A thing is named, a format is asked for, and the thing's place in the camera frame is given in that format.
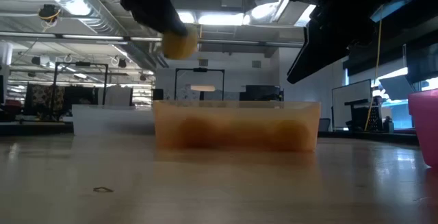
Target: black metal frame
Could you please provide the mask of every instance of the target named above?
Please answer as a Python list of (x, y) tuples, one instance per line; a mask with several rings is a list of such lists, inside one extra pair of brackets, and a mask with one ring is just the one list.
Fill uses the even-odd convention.
[(57, 67), (61, 64), (64, 65), (75, 65), (75, 66), (104, 66), (105, 67), (105, 81), (103, 82), (103, 100), (102, 105), (105, 105), (105, 97), (107, 94), (107, 77), (108, 77), (108, 64), (99, 64), (99, 63), (91, 63), (91, 62), (56, 62), (55, 63), (55, 73), (53, 74), (53, 90), (52, 90), (52, 98), (50, 102), (50, 116), (53, 116), (54, 102), (56, 96), (56, 80), (57, 80)]
[(175, 69), (175, 89), (173, 99), (177, 99), (177, 82), (178, 82), (178, 72), (179, 71), (193, 71), (195, 73), (206, 73), (208, 71), (220, 71), (222, 73), (222, 100), (224, 101), (225, 92), (225, 70), (224, 69), (206, 69), (206, 68), (193, 68), (193, 69)]
[(333, 131), (335, 131), (336, 130), (336, 128), (342, 128), (342, 127), (336, 127), (335, 126), (335, 111), (334, 111), (334, 106), (335, 106), (335, 102), (333, 101), (333, 91), (334, 90), (337, 90), (337, 89), (339, 89), (339, 88), (345, 88), (345, 87), (349, 87), (349, 86), (351, 86), (351, 85), (354, 85), (354, 84), (359, 84), (359, 83), (361, 83), (361, 82), (365, 82), (365, 81), (368, 81), (369, 83), (370, 83), (370, 98), (371, 98), (371, 101), (373, 100), (373, 98), (372, 98), (372, 90), (371, 90), (371, 79), (366, 79), (366, 80), (362, 80), (362, 81), (359, 81), (359, 82), (356, 82), (356, 83), (352, 83), (352, 84), (348, 84), (348, 85), (346, 85), (346, 86), (340, 86), (340, 87), (336, 87), (336, 88), (333, 88), (333, 89), (331, 89), (331, 108), (332, 108), (332, 110), (331, 110), (331, 118), (332, 118), (332, 120), (331, 120), (331, 127), (332, 127), (332, 130)]

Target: orange food in container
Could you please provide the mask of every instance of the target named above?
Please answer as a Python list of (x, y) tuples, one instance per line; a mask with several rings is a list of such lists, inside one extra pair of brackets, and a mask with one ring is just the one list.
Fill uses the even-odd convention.
[(320, 104), (154, 101), (158, 149), (314, 151)]

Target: desk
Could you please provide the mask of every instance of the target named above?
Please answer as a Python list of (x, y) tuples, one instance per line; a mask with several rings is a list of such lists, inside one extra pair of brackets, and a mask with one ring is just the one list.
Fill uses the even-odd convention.
[(154, 147), (153, 136), (2, 138), (0, 222), (438, 223), (438, 173), (417, 147), (339, 138), (320, 138), (315, 153)]

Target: ceiling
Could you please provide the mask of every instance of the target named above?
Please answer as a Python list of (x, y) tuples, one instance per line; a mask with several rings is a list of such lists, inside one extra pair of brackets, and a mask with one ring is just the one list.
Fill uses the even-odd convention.
[[(201, 9), (201, 6), (196, 7), (194, 0), (179, 0), (181, 6), (186, 4), (194, 5), (190, 12), (215, 12), (221, 13), (221, 7), (207, 6)], [(160, 36), (152, 29), (140, 25), (135, 22), (130, 12), (125, 11), (120, 5), (120, 0), (93, 0), (97, 4), (99, 10), (109, 17), (108, 20), (113, 20), (121, 30), (117, 32), (123, 33), (124, 36)], [(220, 0), (204, 0), (204, 4), (213, 4)], [(279, 4), (276, 5), (274, 12), (279, 11)], [(51, 34), (81, 34), (81, 35), (96, 35), (93, 29), (90, 29), (83, 23), (85, 18), (91, 19), (94, 17), (78, 16), (69, 13), (66, 9), (62, 9), (60, 18), (53, 27), (47, 27), (42, 20), (37, 16), (39, 9), (44, 4), (59, 5), (55, 0), (0, 0), (0, 31), (2, 32), (31, 32), (31, 33), (51, 33)], [(266, 17), (264, 20), (251, 20), (250, 25), (199, 25), (198, 32), (201, 38), (220, 39), (220, 40), (256, 40), (261, 42), (302, 42), (303, 33), (301, 27), (294, 27), (295, 22), (307, 8), (307, 4), (303, 3), (285, 3), (284, 11), (279, 13), (279, 17), (271, 19)], [(175, 6), (177, 11), (187, 11), (183, 7)], [(153, 71), (155, 67), (170, 67), (174, 66), (171, 60), (160, 60), (156, 57), (157, 46), (159, 43), (151, 42), (136, 42), (133, 43), (137, 50), (140, 50), (139, 55), (131, 55), (128, 48), (124, 45), (110, 45), (105, 42), (97, 41), (45, 41), (35, 40), (32, 38), (26, 39), (10, 39), (0, 37), (4, 42), (13, 44), (14, 51), (12, 56), (10, 84), (13, 86), (25, 85), (26, 81), (40, 81), (50, 84), (53, 81), (54, 66), (50, 64), (35, 65), (31, 60), (33, 57), (49, 56), (52, 62), (64, 62), (72, 60), (72, 62), (84, 61), (97, 64), (109, 64), (108, 83), (113, 84), (137, 84), (135, 88), (150, 90), (155, 78)], [(259, 47), (259, 46), (242, 46), (242, 45), (225, 45), (225, 44), (202, 44), (199, 47), (201, 52), (223, 52), (223, 53), (258, 53), (261, 57), (269, 58), (274, 52), (274, 47)], [(119, 68), (114, 58), (126, 58), (124, 51), (128, 52), (126, 68)], [(150, 62), (143, 69), (139, 67), (139, 61), (148, 59)], [(86, 69), (79, 68), (75, 65), (59, 70), (62, 72), (58, 75), (57, 81), (64, 83), (89, 83), (100, 85), (104, 80), (102, 72), (105, 70), (102, 67), (90, 67)], [(30, 77), (29, 72), (35, 73), (36, 76)], [(78, 79), (74, 74), (85, 74), (87, 79)], [(146, 81), (140, 81), (141, 74), (147, 76)]]

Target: black cable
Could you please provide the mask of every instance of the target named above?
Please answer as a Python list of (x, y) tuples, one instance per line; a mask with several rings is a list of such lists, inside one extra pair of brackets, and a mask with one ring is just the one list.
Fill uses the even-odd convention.
[(32, 45), (24, 52), (24, 53), (22, 53), (21, 55), (20, 55), (20, 57), (18, 57), (18, 59), (16, 59), (15, 61), (13, 61), (13, 63), (11, 63), (11, 65), (13, 65), (15, 62), (17, 62), (17, 61), (19, 61), (24, 55), (26, 55), (26, 53), (29, 53), (29, 51), (35, 46), (35, 44), (36, 44), (36, 42), (38, 42), (38, 39), (39, 38), (37, 38), (36, 40), (35, 40), (35, 42), (34, 43), (32, 43)]

